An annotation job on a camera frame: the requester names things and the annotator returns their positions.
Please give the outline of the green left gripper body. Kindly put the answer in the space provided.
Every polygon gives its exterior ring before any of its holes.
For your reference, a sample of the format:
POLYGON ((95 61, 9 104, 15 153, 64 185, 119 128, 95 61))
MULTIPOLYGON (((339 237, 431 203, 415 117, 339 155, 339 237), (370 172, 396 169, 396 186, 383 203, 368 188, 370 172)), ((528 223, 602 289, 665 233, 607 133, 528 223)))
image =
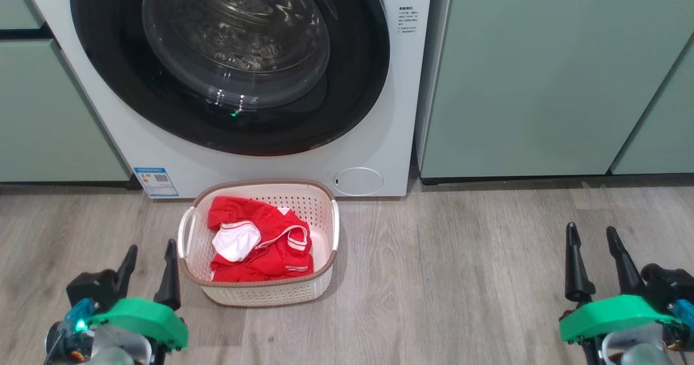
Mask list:
POLYGON ((115 326, 142 335, 167 350, 180 351, 189 343, 189 329, 177 314, 180 300, 163 303, 141 297, 118 300, 109 310, 85 319, 89 327, 115 326))

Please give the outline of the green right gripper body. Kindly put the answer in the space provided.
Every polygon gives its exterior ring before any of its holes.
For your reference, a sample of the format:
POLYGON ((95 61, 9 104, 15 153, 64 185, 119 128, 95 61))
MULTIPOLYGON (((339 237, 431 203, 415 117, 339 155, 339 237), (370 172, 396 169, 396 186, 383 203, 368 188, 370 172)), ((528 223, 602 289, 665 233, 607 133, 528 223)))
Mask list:
POLYGON ((642 296, 619 295, 580 303, 560 318, 558 330, 562 341, 582 343, 597 336, 652 323, 679 325, 682 322, 671 313, 655 310, 642 296))

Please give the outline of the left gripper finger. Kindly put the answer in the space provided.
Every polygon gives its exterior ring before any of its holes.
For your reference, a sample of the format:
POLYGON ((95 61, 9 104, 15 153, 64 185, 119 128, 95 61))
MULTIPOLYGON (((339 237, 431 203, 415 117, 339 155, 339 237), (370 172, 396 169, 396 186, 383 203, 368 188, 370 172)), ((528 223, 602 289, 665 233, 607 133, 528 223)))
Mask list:
POLYGON ((126 296, 128 296, 131 274, 136 268, 137 252, 138 247, 136 245, 131 245, 118 268, 117 280, 115 281, 117 299, 126 298, 126 296))
POLYGON ((181 308, 181 292, 176 240, 169 239, 167 241, 164 261, 166 266, 163 277, 153 300, 156 303, 168 306, 173 311, 178 311, 181 308))

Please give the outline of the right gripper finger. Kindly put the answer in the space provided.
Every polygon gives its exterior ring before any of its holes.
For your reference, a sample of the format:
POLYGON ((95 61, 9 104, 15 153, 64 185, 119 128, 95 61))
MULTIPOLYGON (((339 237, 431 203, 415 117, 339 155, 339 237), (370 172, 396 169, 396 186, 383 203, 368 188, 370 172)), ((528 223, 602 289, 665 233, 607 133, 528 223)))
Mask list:
POLYGON ((632 257, 622 243, 615 227, 607 227, 606 238, 609 246, 609 253, 615 261, 615 270, 618 274, 620 293, 622 295, 641 296, 645 292, 644 281, 632 257))
POLYGON ((564 295, 575 303, 588 303, 596 293, 594 284, 588 279, 583 263, 580 239, 575 222, 566 225, 564 295))

